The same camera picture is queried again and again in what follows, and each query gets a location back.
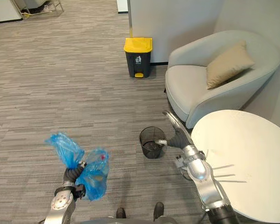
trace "blue plastic bag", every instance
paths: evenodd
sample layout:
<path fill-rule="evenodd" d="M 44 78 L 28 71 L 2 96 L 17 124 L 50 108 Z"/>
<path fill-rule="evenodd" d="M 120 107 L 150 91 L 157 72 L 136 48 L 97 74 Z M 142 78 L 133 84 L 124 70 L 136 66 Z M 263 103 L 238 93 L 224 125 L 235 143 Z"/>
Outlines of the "blue plastic bag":
<path fill-rule="evenodd" d="M 77 165 L 84 155 L 84 150 L 81 149 L 77 143 L 60 132 L 58 134 L 52 134 L 51 138 L 45 140 L 45 142 L 54 146 L 59 159 L 67 168 L 77 168 Z"/>
<path fill-rule="evenodd" d="M 84 184 L 86 198 L 93 201 L 100 199 L 107 189 L 109 172 L 109 155 L 102 148 L 96 148 L 88 153 L 87 166 L 83 170 L 76 184 Z"/>

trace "person's foot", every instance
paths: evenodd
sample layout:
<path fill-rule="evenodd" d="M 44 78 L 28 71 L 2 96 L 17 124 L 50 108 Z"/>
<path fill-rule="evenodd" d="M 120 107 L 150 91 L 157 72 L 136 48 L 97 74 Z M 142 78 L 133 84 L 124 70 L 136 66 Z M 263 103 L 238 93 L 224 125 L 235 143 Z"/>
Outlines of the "person's foot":
<path fill-rule="evenodd" d="M 162 202 L 158 202 L 154 207 L 154 221 L 164 215 L 164 204 Z"/>
<path fill-rule="evenodd" d="M 126 212 L 123 208 L 118 208 L 117 209 L 116 218 L 126 218 Z"/>

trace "floor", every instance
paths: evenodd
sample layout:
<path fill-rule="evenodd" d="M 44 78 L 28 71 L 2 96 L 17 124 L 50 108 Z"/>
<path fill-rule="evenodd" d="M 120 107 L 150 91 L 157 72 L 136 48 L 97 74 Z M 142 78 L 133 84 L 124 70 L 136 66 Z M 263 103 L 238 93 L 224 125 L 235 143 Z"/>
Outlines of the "floor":
<path fill-rule="evenodd" d="M 195 186 L 173 163 L 180 151 L 166 149 L 149 160 L 138 141 L 147 126 L 173 135 L 161 113 L 169 109 L 166 66 L 153 67 L 146 79 L 128 76 L 128 15 L 117 13 L 116 1 L 62 3 L 59 17 L 0 24 L 0 224 L 46 216 L 65 169 L 44 144 L 57 131 L 86 152 L 102 146 L 110 154 L 106 195 L 78 201 L 72 223 L 114 216 L 118 207 L 128 217 L 152 220 L 157 201 L 179 223 L 197 221 Z"/>

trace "yellow trash can lid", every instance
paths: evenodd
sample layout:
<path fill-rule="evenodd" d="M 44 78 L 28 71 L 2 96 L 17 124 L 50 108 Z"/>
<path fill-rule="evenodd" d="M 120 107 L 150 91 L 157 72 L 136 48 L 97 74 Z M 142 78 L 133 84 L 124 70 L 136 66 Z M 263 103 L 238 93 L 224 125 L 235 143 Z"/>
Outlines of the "yellow trash can lid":
<path fill-rule="evenodd" d="M 153 50 L 153 39 L 144 37 L 126 38 L 124 47 L 128 53 L 148 53 Z"/>

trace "white round table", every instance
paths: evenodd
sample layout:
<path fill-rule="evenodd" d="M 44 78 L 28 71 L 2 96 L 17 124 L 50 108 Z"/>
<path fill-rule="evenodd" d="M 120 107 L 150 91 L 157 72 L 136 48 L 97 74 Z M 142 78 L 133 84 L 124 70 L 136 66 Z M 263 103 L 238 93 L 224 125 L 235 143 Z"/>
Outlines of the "white round table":
<path fill-rule="evenodd" d="M 280 223 L 278 126 L 255 114 L 223 110 L 199 120 L 191 137 L 236 212 Z"/>

